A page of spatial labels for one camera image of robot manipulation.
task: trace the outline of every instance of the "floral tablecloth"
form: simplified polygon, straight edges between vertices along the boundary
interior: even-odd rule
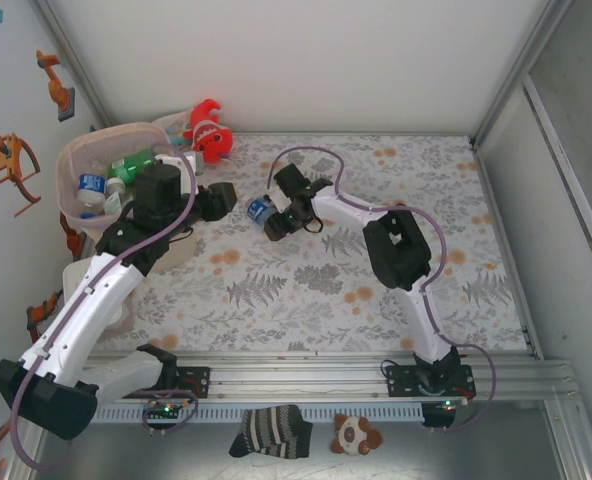
[[[232,163],[208,167],[201,184],[231,181],[240,196],[265,193],[271,161],[296,145],[327,147],[347,163],[341,188],[366,201],[404,202],[435,216],[447,237],[434,283],[446,333],[458,341],[525,350],[476,164],[465,137],[240,135]],[[292,152],[310,179],[334,179],[318,152]],[[436,268],[440,246],[418,220]],[[239,202],[223,221],[198,224],[189,262],[152,274],[129,298],[132,315],[107,330],[97,351],[145,342],[196,351],[387,351],[412,349],[405,312],[371,271],[362,234],[325,221],[272,243]]]

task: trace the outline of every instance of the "purple cable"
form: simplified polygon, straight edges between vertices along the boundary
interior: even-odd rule
[[[189,397],[194,401],[194,409],[191,411],[191,413],[189,415],[187,415],[185,418],[183,418],[180,422],[178,422],[173,427],[166,428],[165,430],[159,430],[161,432],[160,433],[161,435],[167,435],[168,433],[172,433],[175,430],[178,430],[179,428],[184,426],[187,422],[189,422],[194,417],[194,415],[196,415],[196,413],[198,413],[198,397],[196,395],[194,395],[192,392],[190,392],[189,390],[181,390],[180,388],[174,388],[171,390],[137,390],[134,393],[137,393],[140,395],[173,395],[173,394],[178,394],[178,395],[183,395],[183,396]],[[165,399],[165,400],[178,400],[178,399],[170,398],[170,399]],[[150,434],[151,434],[152,426],[149,423],[147,423],[147,414],[154,409],[155,409],[155,407],[144,409],[143,415],[141,416],[141,423],[143,424],[143,427],[150,430]]]
[[[365,210],[367,212],[378,213],[378,212],[389,212],[389,211],[406,211],[406,212],[415,213],[416,215],[420,215],[425,220],[427,220],[431,224],[431,226],[434,228],[434,230],[436,231],[436,234],[438,235],[438,238],[440,240],[440,249],[441,249],[440,264],[438,265],[438,269],[436,270],[436,272],[434,272],[434,274],[431,277],[429,277],[420,286],[420,293],[423,296],[423,303],[425,305],[425,310],[427,310],[427,317],[429,318],[429,322],[431,323],[432,328],[434,329],[434,332],[436,333],[436,335],[438,335],[438,338],[443,340],[448,345],[451,345],[456,348],[473,348],[473,349],[478,350],[487,359],[487,362],[489,363],[489,368],[491,369],[491,372],[492,372],[492,387],[489,392],[489,397],[487,398],[487,401],[485,402],[485,405],[483,406],[483,408],[476,414],[476,416],[474,416],[472,419],[468,420],[467,422],[463,423],[462,425],[458,425],[457,427],[452,427],[452,428],[449,428],[446,430],[449,430],[450,432],[457,432],[459,430],[463,430],[463,429],[473,425],[478,420],[480,420],[481,417],[487,412],[487,410],[489,409],[489,407],[492,403],[492,400],[494,399],[494,396],[496,395],[496,383],[497,383],[496,365],[494,364],[494,360],[492,359],[491,355],[489,353],[487,353],[487,351],[483,347],[481,347],[480,345],[475,345],[473,343],[456,343],[453,340],[446,337],[440,331],[440,329],[438,328],[438,325],[436,324],[436,319],[434,318],[434,314],[432,313],[432,309],[429,305],[429,298],[427,297],[426,290],[427,290],[427,287],[429,287],[429,285],[432,282],[434,282],[439,277],[439,275],[443,272],[443,269],[445,268],[445,264],[447,263],[447,240],[445,239],[445,234],[443,233],[443,230],[440,228],[440,225],[438,225],[436,220],[434,220],[431,217],[431,215],[429,215],[424,210],[421,210],[420,208],[408,207],[407,205],[395,205],[393,207],[370,208],[370,207],[366,207],[365,205],[361,205],[360,203],[356,203],[352,200],[349,200],[348,198],[345,198],[340,192],[340,180],[341,180],[341,177],[343,176],[343,172],[345,171],[345,161],[336,152],[333,152],[332,150],[329,150],[328,148],[324,148],[324,147],[298,146],[298,147],[288,148],[287,150],[284,150],[281,153],[279,153],[278,156],[272,162],[272,166],[269,169],[269,176],[267,177],[267,188],[268,189],[271,185],[272,173],[274,172],[274,167],[276,166],[276,163],[278,163],[278,161],[283,156],[287,155],[288,153],[294,152],[296,150],[314,150],[317,152],[322,152],[322,153],[326,153],[328,155],[331,155],[336,160],[338,160],[338,163],[340,164],[340,169],[338,170],[338,175],[336,176],[336,181],[334,182],[334,191],[336,192],[336,196],[340,201],[346,203],[347,205],[349,205],[351,207],[358,208],[360,210]]]
[[[134,245],[133,247],[128,248],[123,253],[121,253],[116,258],[114,258],[111,262],[109,262],[107,265],[105,265],[105,267],[103,267],[94,276],[94,278],[92,278],[90,280],[90,282],[88,284],[88,286],[90,288],[93,288],[105,276],[105,274],[108,271],[110,271],[118,263],[122,262],[125,258],[129,257],[130,255],[133,255],[137,251],[151,245],[154,242],[157,242],[158,240],[160,240],[164,236],[173,232],[176,229],[176,227],[178,227],[183,222],[183,220],[185,220],[185,217],[187,217],[187,215],[189,215],[189,212],[191,211],[192,206],[194,205],[194,199],[196,198],[196,177],[194,176],[194,171],[192,170],[189,160],[187,159],[185,154],[183,152],[181,152],[177,147],[170,145],[170,144],[166,144],[166,143],[157,143],[157,144],[152,145],[152,147],[151,147],[152,156],[155,155],[154,149],[156,149],[158,147],[167,147],[167,148],[170,148],[171,150],[173,150],[173,152],[182,160],[183,164],[185,165],[185,168],[187,168],[187,170],[189,172],[190,185],[191,185],[191,187],[190,187],[191,191],[189,193],[189,201],[187,202],[187,205],[185,206],[185,209],[182,211],[180,216],[171,225],[169,225],[167,228],[163,229],[162,231],[158,232],[157,234],[152,235],[151,237],[147,238],[146,240],[143,240],[142,242]],[[63,329],[65,328],[65,326],[69,322],[70,318],[72,317],[72,315],[76,312],[76,310],[78,309],[80,304],[83,303],[83,301],[85,300],[86,297],[87,297],[87,293],[85,291],[81,292],[81,294],[78,295],[76,300],[74,300],[74,303],[72,303],[71,307],[65,312],[62,321],[56,326],[52,335],[45,342],[45,345],[43,347],[43,350],[45,351],[45,353],[49,353],[49,350],[54,346],[54,342],[58,338],[58,335],[60,335],[60,333],[63,331]],[[27,454],[27,452],[23,448],[23,445],[20,441],[20,436],[18,435],[18,417],[19,417],[18,412],[20,410],[20,404],[23,400],[23,396],[25,395],[25,392],[27,390],[27,386],[29,385],[30,380],[33,378],[34,374],[38,371],[38,367],[40,367],[40,364],[42,362],[43,362],[43,357],[36,358],[36,360],[34,361],[32,366],[29,368],[28,373],[25,375],[25,378],[23,378],[23,381],[21,382],[20,387],[18,388],[18,391],[16,392],[16,396],[14,397],[14,401],[12,403],[9,434],[11,437],[12,445],[14,446],[14,450],[16,451],[16,455],[18,455],[18,457],[26,465],[33,468],[34,470],[49,471],[49,470],[53,470],[55,468],[60,467],[67,460],[67,453],[63,457],[61,457],[59,460],[57,460],[55,463],[47,464],[47,465],[43,464],[43,463],[38,463]],[[71,446],[71,442],[68,442],[67,452],[69,452],[69,446]]]

